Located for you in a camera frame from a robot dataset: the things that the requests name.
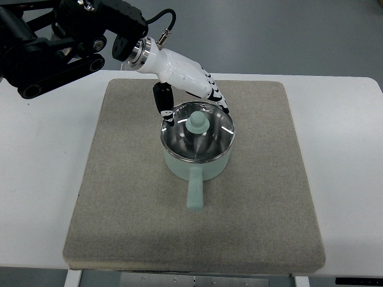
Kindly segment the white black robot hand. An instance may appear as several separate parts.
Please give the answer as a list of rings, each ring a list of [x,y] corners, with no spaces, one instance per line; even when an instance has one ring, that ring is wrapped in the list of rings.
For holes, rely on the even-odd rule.
[[[157,110],[169,126],[174,125],[172,88],[185,91],[198,99],[208,100],[228,114],[227,102],[212,75],[195,62],[160,45],[153,38],[140,40],[127,58],[128,66],[141,74],[154,74],[159,79],[153,87]]]

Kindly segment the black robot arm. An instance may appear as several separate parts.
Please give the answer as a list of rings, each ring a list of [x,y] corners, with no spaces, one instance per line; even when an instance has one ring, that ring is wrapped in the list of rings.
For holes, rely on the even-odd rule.
[[[95,73],[105,64],[106,31],[123,62],[148,24],[125,1],[1,1],[1,78],[33,99]]]

